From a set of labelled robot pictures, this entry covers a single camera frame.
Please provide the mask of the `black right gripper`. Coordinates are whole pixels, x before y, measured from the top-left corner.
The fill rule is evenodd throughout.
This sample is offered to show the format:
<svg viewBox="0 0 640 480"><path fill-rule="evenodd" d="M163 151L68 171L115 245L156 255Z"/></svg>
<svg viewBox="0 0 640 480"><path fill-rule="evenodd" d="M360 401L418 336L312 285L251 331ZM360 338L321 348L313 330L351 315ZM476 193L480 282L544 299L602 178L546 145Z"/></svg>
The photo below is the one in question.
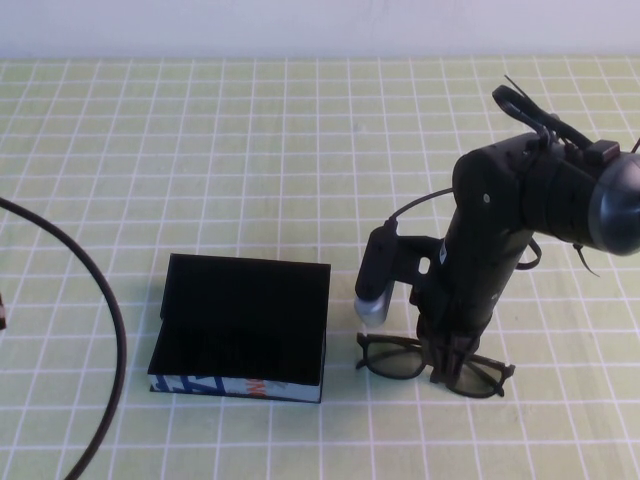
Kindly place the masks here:
<svg viewBox="0 0 640 480"><path fill-rule="evenodd" d="M528 232L451 227L416 294L419 336L480 336L528 245ZM453 340L453 373L476 361L479 339ZM450 348L432 340L430 381L447 385Z"/></svg>

